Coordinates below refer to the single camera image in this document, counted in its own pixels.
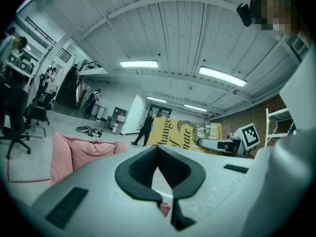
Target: fluorescent light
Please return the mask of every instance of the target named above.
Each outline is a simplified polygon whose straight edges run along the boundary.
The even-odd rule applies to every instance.
[[[247,84],[247,81],[239,79],[237,77],[233,77],[231,75],[228,75],[226,73],[214,70],[214,69],[209,69],[206,67],[200,67],[199,73],[202,75],[210,76],[210,77],[215,77],[224,81],[231,82],[233,84],[236,84],[240,87],[244,87]]]
[[[157,99],[157,98],[153,98],[153,97],[147,97],[148,99],[154,100],[154,101],[159,101],[159,102],[163,102],[166,103],[167,101],[165,100],[161,100],[161,99]]]
[[[192,109],[196,109],[196,110],[199,110],[199,111],[202,111],[202,112],[206,112],[207,110],[205,109],[201,109],[201,108],[198,108],[198,107],[194,107],[194,106],[191,106],[191,105],[184,105],[185,107],[189,107],[189,108],[192,108]]]
[[[157,61],[125,61],[120,64],[124,68],[158,68]]]

